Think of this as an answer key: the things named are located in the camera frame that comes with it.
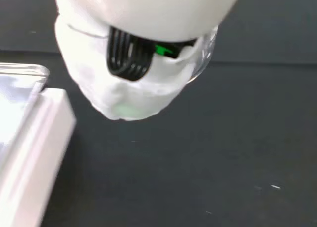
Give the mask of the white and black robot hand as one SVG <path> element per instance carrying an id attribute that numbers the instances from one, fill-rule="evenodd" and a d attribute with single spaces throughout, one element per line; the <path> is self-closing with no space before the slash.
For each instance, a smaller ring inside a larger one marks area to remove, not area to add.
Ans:
<path id="1" fill-rule="evenodd" d="M 207 67 L 237 0 L 56 0 L 66 68 L 111 120 L 157 115 Z"/>

